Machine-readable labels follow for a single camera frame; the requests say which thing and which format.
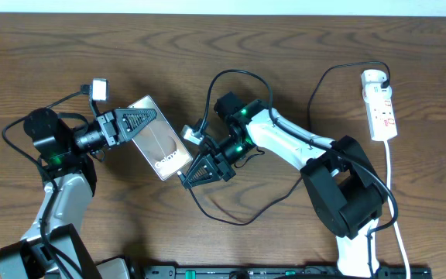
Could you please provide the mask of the Galaxy smartphone with bronze screen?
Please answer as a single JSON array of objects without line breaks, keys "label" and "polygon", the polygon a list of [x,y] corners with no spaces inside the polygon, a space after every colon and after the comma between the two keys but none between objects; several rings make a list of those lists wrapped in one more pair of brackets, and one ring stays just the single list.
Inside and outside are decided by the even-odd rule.
[{"label": "Galaxy smartphone with bronze screen", "polygon": [[173,127],[149,95],[132,103],[129,108],[154,109],[156,112],[156,118],[134,136],[132,141],[161,181],[165,181],[193,160]]}]

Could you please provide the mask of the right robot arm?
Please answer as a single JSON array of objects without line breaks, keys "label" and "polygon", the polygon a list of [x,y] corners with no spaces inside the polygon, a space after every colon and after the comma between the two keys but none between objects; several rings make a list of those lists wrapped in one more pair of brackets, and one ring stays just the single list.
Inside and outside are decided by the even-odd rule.
[{"label": "right robot arm", "polygon": [[382,206],[392,193],[373,170],[360,144],[350,136],[339,141],[308,132],[282,117],[262,100],[244,103],[229,92],[214,111],[229,134],[216,142],[204,130],[185,126],[184,139],[197,143],[199,152],[182,185],[228,181],[236,163],[252,149],[265,149],[295,167],[309,194],[317,217],[335,235],[338,269],[349,277],[374,277],[379,269],[375,233]]}]

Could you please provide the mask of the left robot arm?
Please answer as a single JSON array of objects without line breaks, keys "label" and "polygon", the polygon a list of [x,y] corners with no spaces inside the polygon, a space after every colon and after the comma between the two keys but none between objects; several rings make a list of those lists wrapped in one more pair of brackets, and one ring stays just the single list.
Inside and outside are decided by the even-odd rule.
[{"label": "left robot arm", "polygon": [[83,119],[82,115],[38,108],[22,119],[39,151],[39,157],[31,161],[38,168],[45,196],[20,241],[0,249],[1,277],[142,276],[124,256],[95,263],[80,238],[80,229],[97,184],[93,160],[105,148],[129,142],[156,117],[152,108],[117,108],[73,129],[65,119]]}]

